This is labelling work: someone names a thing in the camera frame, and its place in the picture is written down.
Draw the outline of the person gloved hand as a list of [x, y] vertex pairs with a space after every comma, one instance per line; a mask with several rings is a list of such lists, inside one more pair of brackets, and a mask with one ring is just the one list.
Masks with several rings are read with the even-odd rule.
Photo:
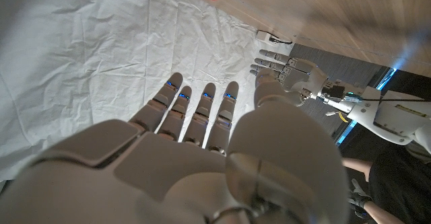
[[350, 208], [355, 212], [357, 217], [361, 219], [370, 219], [370, 215], [364, 209], [364, 204], [372, 201], [371, 197], [365, 193], [355, 178], [353, 178], [351, 182], [354, 189], [349, 191], [347, 198]]

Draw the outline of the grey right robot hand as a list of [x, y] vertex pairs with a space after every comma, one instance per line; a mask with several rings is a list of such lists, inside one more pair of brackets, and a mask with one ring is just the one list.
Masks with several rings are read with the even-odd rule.
[[346, 223], [338, 148], [271, 69], [232, 122], [230, 83], [212, 129], [208, 85], [185, 134], [191, 89], [175, 73], [132, 119], [107, 120], [32, 160], [1, 194], [2, 223]]

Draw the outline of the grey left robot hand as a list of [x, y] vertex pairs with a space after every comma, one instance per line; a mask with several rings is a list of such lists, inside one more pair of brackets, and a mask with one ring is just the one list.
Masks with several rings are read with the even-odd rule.
[[250, 69], [253, 75], [271, 69], [285, 91], [297, 91], [305, 100], [315, 100], [321, 95], [328, 76], [315, 63], [263, 49], [259, 54], [273, 61], [256, 58]]

